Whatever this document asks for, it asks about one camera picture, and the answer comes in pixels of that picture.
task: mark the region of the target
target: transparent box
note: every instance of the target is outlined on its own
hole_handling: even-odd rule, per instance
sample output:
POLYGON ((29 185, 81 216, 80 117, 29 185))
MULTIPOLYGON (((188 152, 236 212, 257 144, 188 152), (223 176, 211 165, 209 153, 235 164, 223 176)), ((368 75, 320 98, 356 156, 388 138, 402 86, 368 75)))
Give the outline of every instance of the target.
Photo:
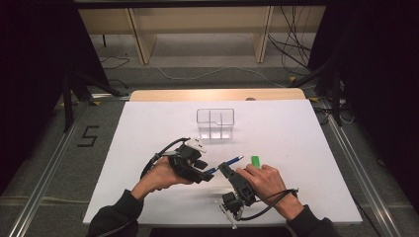
POLYGON ((197 124, 200 139, 231 139, 234 128, 234 109, 199 109, 197 124))

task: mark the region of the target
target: green block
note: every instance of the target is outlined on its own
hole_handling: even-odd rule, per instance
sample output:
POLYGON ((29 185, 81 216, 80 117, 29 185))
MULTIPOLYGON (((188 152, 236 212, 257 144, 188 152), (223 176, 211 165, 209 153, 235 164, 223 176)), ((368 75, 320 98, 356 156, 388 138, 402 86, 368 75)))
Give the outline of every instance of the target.
POLYGON ((261 168, 261 164, 259 162, 259 156, 252 156, 252 165, 256 168, 261 168))

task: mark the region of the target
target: gray floor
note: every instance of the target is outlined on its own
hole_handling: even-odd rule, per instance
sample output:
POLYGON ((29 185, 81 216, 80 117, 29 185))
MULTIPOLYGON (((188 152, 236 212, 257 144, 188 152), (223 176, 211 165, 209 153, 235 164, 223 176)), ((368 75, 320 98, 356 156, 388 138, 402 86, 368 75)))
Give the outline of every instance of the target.
MULTIPOLYGON (((306 37, 307 45, 310 45, 313 36, 306 37)), ((114 88, 124 92, 136 89, 272 88, 289 85, 292 76, 300 78, 299 75, 284 69, 281 55, 271 44, 267 47, 265 62, 256 63, 251 40, 246 35, 161 36, 158 38, 150 64, 146 66, 137 63, 130 37, 109 36, 107 48, 102 46, 101 40, 100 36, 92 36, 98 55, 102 59, 108 56, 129 59, 129 63, 119 68, 106 70, 110 79, 119 79, 128 86, 126 89, 120 82, 111 81, 114 88)), ((298 56, 295 50, 291 53, 298 56)), ((110 58, 103 65, 105 68, 112 68, 125 61, 110 58)), ((293 68, 296 73, 306 73, 303 68, 295 68, 295 63, 289 59, 285 66, 293 68)), ((313 85, 312 83, 303 86, 307 97, 314 96, 313 85)), ((95 88, 92 88, 92 92, 102 93, 95 88)), ((321 107, 321 103, 313 103, 313 106, 321 107)), ((99 106, 87 108, 26 236, 83 236, 86 233, 87 226, 82 224, 82 218, 105 162, 123 108, 122 101, 102 102, 99 106), (89 131, 89 134, 98 136, 96 143, 93 147, 79 147, 78 145, 89 142, 82 138, 88 125, 98 126, 89 131)), ((323 121, 325 115, 318 114, 318 118, 319 121, 323 121)), ((63 107, 58 102, 56 109, 51 113, 47 129, 34 148, 33 156, 24 162, 0 199, 0 236, 8 235, 16 217, 42 176, 63 135, 63 128, 63 107)), ((376 215, 349 166, 330 122, 323 125, 322 129, 351 194, 382 233, 376 215)), ((417 236, 418 214, 391 174, 377 163, 379 157, 362 125, 355 120, 350 124, 344 123, 343 129, 394 218, 401 236, 417 236)), ((338 226, 338 229, 343 236, 377 236, 365 218, 360 225, 338 226)), ((141 228, 141 236, 147 236, 148 233, 148 228, 141 228)))

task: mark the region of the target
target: person's left hand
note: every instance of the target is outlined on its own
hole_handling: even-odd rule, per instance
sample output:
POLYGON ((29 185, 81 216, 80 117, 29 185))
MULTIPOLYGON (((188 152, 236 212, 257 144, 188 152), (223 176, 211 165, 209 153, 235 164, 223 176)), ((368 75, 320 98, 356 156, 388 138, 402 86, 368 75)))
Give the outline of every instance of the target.
POLYGON ((172 167, 170 167, 169 159, 164 156, 142 177, 131 191, 131 194, 135 198, 143 200, 145 196, 156 190, 168 189, 172 185, 177 184, 190 185, 192 183, 192 181, 176 175, 172 167))

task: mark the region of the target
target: white surface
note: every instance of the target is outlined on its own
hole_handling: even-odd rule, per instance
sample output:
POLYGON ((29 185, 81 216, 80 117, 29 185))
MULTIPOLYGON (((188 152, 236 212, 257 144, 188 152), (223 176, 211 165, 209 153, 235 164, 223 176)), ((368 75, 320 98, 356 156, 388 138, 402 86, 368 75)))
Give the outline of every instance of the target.
MULTIPOLYGON (((235 125, 232 139, 202 140, 208 168, 238 155, 245 158, 231 168, 245 167, 252 155, 258 155, 261 163, 280 170, 288 188, 299 188, 299 199, 318 218, 347 224, 362 221, 309 101, 291 100, 126 103, 83 222, 90 223, 99 208, 114 204, 124 189, 133 188, 154 153, 180 137, 197 136, 197 109, 214 108, 234 109, 235 125)), ((229 189, 229 182, 216 172, 208 183, 155 192, 145 199, 138 221, 153 226, 230 226, 215 203, 229 189)), ((255 203, 243 216, 264 207, 255 203)), ((238 226, 284 223, 270 210, 238 226)))

